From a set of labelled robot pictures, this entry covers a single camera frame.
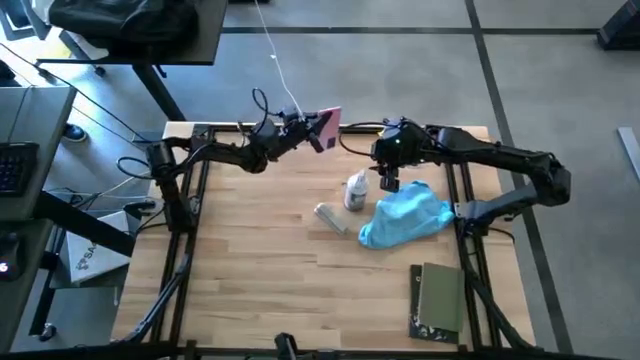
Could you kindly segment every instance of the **green book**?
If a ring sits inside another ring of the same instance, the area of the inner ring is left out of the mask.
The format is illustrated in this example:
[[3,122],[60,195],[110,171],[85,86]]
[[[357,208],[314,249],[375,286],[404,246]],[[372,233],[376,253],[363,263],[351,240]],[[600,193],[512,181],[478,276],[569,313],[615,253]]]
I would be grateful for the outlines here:
[[464,276],[460,269],[425,263],[422,266],[418,318],[424,325],[462,330]]

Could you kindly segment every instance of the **blue cloth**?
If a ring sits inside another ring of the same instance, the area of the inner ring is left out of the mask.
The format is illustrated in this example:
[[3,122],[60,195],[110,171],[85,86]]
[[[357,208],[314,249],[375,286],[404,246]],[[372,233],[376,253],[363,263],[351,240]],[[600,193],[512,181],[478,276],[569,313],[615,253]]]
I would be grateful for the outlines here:
[[435,234],[453,218],[448,201],[438,200],[426,183],[414,181],[378,201],[358,239],[368,248],[385,249]]

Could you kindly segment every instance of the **wooden tabletop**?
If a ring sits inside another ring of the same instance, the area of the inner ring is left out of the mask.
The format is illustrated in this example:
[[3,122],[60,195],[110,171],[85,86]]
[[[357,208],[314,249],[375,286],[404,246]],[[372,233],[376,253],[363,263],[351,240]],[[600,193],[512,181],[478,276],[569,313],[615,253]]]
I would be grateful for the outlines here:
[[[190,136],[193,126],[170,122],[165,136]],[[488,139],[484,127],[464,129]],[[219,133],[217,138],[241,142],[235,133]],[[375,135],[345,136],[348,146],[365,152],[374,140]],[[178,161],[184,156],[176,151]],[[369,172],[362,212],[346,211],[342,198],[347,178],[371,165],[371,159],[342,148],[316,154],[306,144],[270,163],[262,174],[211,163],[181,343],[194,339],[198,347],[274,348],[274,336],[284,331],[304,349],[455,351],[454,345],[408,337],[409,266],[431,262],[458,267],[453,228],[388,250],[361,246],[360,227],[386,193],[378,187],[377,174]],[[501,193],[494,168],[470,168],[476,198],[488,200]],[[421,179],[448,200],[443,167],[402,169],[400,179]],[[159,190],[152,186],[150,195],[159,196]],[[338,236],[314,215],[320,202],[348,223],[346,236]],[[138,237],[113,338],[130,332],[155,301],[169,237],[164,228]],[[520,334],[534,342],[512,241],[491,232],[484,243],[496,302]],[[163,338],[168,338],[172,306]],[[466,312],[461,339],[470,342]]]

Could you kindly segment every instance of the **black bag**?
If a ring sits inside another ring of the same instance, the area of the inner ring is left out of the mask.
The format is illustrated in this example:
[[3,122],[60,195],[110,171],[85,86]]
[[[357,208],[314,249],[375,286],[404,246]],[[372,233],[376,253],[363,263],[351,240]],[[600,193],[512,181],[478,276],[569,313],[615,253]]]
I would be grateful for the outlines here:
[[189,0],[55,0],[49,21],[112,56],[159,56],[189,43],[198,30]]

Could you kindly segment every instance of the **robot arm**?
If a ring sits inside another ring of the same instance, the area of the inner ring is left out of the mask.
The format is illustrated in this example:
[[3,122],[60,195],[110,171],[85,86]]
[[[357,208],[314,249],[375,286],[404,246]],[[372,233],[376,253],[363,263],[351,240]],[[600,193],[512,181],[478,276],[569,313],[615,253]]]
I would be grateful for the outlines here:
[[[151,176],[156,180],[165,200],[165,219],[170,231],[189,231],[195,225],[191,205],[180,193],[176,176],[184,173],[198,161],[215,161],[240,166],[250,173],[263,172],[269,161],[300,143],[309,141],[316,152],[324,151],[318,136],[332,116],[330,111],[303,114],[300,118],[295,109],[279,114],[283,125],[277,126],[266,118],[250,130],[248,144],[237,146],[218,142],[215,138],[201,136],[190,138],[171,137],[151,144],[146,149]],[[190,152],[190,156],[180,164],[176,163],[173,148],[179,147]]]
[[400,167],[428,162],[438,165],[474,162],[528,175],[531,182],[523,188],[490,201],[465,204],[463,217],[484,229],[483,234],[496,217],[516,216],[535,204],[561,205],[570,197],[571,173],[552,153],[480,141],[455,127],[421,127],[405,118],[387,120],[385,130],[371,150],[371,158],[377,162],[374,169],[382,176],[380,187],[387,191],[398,190]]

